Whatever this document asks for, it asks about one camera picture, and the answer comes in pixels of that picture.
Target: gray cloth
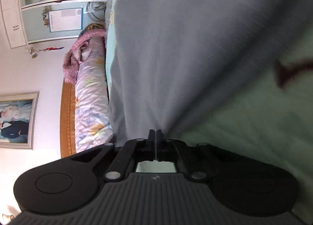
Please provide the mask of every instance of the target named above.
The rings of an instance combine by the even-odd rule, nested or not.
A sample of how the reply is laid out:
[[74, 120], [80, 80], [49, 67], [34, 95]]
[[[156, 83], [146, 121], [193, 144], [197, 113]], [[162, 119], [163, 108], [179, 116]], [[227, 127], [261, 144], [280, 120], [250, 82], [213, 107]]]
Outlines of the gray cloth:
[[196, 124], [284, 53], [313, 0], [117, 0], [111, 121], [117, 144]]

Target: photograph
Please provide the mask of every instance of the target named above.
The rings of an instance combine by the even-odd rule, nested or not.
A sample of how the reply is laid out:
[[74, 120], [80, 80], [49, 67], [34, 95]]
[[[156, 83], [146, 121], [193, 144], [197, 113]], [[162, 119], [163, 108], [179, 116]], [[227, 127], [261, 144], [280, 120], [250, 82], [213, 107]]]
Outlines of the photograph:
[[32, 149], [37, 96], [0, 97], [0, 148]]

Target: pink clothing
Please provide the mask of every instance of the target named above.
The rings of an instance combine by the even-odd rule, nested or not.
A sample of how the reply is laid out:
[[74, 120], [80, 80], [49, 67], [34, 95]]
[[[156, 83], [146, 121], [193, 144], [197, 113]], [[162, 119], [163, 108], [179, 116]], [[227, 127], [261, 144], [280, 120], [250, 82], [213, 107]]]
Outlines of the pink clothing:
[[87, 41], [91, 37], [106, 37], [106, 31], [104, 29], [88, 30], [77, 39], [77, 41], [73, 44], [69, 52], [65, 54], [64, 63], [63, 63], [63, 74], [64, 74], [64, 81], [66, 83], [72, 83], [72, 84], [76, 83], [79, 64], [81, 64], [83, 61], [86, 60], [85, 58], [81, 57], [80, 49], [81, 47], [88, 45]]

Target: paper sheet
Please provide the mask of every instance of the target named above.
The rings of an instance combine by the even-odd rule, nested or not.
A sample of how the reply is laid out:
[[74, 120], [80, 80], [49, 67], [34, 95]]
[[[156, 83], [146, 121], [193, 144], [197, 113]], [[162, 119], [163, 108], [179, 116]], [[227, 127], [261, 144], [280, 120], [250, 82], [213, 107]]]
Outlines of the paper sheet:
[[49, 12], [50, 32], [82, 29], [83, 8]]

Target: white wall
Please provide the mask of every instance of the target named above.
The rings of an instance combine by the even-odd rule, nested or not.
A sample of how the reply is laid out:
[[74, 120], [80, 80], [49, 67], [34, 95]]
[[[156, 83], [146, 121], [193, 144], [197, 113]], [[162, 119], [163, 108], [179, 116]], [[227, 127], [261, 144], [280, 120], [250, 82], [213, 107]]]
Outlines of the white wall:
[[33, 150], [0, 148], [0, 222], [2, 213], [16, 215], [15, 180], [30, 168], [60, 159], [60, 103], [62, 64], [73, 40], [35, 44], [65, 48], [39, 53], [32, 59], [25, 47], [9, 50], [0, 37], [0, 96], [39, 92], [35, 114]]

